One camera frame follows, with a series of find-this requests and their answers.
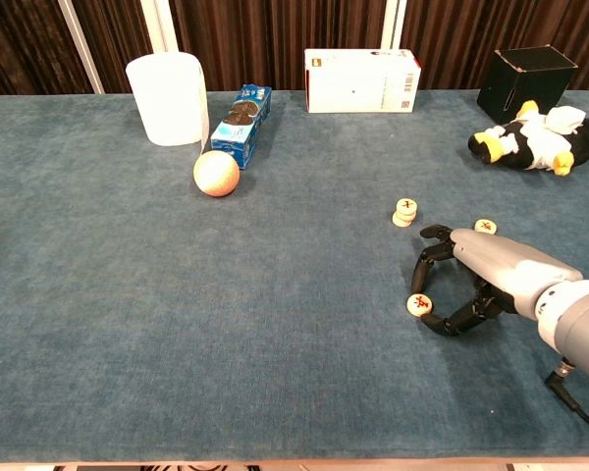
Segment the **teal table cloth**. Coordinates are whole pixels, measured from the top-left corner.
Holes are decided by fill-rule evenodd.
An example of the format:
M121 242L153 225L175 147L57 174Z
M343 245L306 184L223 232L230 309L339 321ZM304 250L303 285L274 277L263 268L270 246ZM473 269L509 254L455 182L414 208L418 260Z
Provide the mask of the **teal table cloth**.
M533 322L444 339L405 309L430 224L493 220L589 278L589 163L483 165L490 124L472 91L363 115L279 91L212 198L129 95L0 96L0 462L589 457Z

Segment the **black cube box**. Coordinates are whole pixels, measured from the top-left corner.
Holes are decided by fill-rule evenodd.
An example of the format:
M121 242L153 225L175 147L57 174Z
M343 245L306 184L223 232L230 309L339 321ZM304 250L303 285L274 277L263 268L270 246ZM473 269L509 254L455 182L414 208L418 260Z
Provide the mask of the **black cube box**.
M528 100L545 114L557 105L577 69L550 44L495 50L477 104L497 124L512 121Z

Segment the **dark brown curtain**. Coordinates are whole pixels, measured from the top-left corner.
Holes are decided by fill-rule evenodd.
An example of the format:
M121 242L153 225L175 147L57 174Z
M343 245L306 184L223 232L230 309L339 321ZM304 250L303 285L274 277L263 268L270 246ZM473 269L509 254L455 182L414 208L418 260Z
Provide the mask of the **dark brown curtain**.
M303 87L308 48L376 48L391 0L168 0L179 48L211 90ZM71 0L107 93L130 85L129 61L152 50L140 0ZM492 53L552 45L589 90L589 0L406 0L400 45L423 88L477 88ZM0 94L93 89L59 0L0 0Z

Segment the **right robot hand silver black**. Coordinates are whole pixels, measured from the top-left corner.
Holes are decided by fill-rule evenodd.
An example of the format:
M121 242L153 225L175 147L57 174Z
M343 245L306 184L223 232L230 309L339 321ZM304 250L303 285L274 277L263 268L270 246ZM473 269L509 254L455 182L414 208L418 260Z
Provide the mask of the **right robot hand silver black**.
M428 272L439 261L453 258L474 276L475 295L453 315L442 318L429 311L419 316L442 336L458 336L502 312L535 321L542 294L558 284L583 279L577 269L504 236L440 224L422 229L420 235L438 242L424 248L417 259L411 279L413 294L422 292Z

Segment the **white cardboard box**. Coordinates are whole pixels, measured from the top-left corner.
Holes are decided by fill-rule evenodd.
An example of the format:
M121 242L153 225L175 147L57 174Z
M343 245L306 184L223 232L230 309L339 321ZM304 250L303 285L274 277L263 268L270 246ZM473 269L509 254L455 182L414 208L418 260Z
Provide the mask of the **white cardboard box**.
M408 49L304 50L307 111L409 113L421 67Z

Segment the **white toilet paper roll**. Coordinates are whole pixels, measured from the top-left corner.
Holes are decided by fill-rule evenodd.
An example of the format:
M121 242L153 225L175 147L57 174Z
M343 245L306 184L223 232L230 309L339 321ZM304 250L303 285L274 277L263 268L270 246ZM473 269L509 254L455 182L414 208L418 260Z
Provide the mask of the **white toilet paper roll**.
M132 60L126 74L148 139L159 146L198 142L209 136L205 77L198 59L159 52Z

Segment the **penguin plush toy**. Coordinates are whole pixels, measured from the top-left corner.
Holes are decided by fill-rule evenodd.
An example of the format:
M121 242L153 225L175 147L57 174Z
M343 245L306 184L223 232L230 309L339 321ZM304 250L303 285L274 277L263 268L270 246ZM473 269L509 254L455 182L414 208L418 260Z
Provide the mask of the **penguin plush toy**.
M487 165L545 170L565 177L589 161L589 118L572 106L554 107L542 114L538 104L528 100L512 121L474 133L467 145Z

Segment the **blue cookie box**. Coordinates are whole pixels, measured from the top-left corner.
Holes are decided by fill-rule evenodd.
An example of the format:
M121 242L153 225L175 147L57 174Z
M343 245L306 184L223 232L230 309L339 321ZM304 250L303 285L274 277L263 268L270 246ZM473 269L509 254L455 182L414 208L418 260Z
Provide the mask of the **blue cookie box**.
M252 158L262 123L271 111L272 88L245 84L227 116L211 135L211 149L230 154L244 170Z

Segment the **orange ball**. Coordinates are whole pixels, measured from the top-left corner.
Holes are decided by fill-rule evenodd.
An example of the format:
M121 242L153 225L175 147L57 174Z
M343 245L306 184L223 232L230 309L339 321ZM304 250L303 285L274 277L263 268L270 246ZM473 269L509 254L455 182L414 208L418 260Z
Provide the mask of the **orange ball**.
M236 189L240 169L235 159L220 150L210 150L196 160L192 176L197 187L205 194L222 197Z

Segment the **white metal frame post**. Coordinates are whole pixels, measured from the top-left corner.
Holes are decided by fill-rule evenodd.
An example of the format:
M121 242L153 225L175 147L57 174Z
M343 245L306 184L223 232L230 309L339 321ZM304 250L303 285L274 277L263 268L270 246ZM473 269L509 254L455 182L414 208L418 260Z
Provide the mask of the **white metal frame post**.
M400 49L407 0L386 0L380 47Z
M139 1L153 52L178 52L170 0Z
M57 0L64 21L77 49L80 62L95 94L104 94L104 86L91 55L86 37L72 0Z

